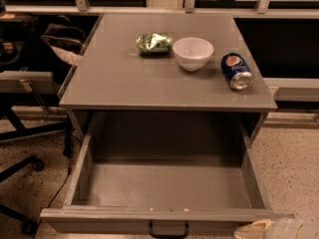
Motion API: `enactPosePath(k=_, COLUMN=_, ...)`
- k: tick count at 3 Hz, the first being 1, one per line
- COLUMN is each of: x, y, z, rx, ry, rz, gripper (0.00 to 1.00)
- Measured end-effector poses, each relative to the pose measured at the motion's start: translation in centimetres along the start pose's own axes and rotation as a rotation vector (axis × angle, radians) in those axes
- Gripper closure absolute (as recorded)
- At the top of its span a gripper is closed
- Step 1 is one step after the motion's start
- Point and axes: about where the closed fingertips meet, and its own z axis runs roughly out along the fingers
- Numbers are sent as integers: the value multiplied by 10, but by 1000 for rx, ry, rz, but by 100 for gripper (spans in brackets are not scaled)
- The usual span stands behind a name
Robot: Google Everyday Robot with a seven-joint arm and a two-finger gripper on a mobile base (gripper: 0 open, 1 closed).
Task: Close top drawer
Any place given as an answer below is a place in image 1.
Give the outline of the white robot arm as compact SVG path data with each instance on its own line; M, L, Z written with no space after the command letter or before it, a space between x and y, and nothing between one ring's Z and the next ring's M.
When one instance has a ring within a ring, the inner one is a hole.
M280 218L258 220L239 226L233 232L234 239L319 239L319 226L302 219Z

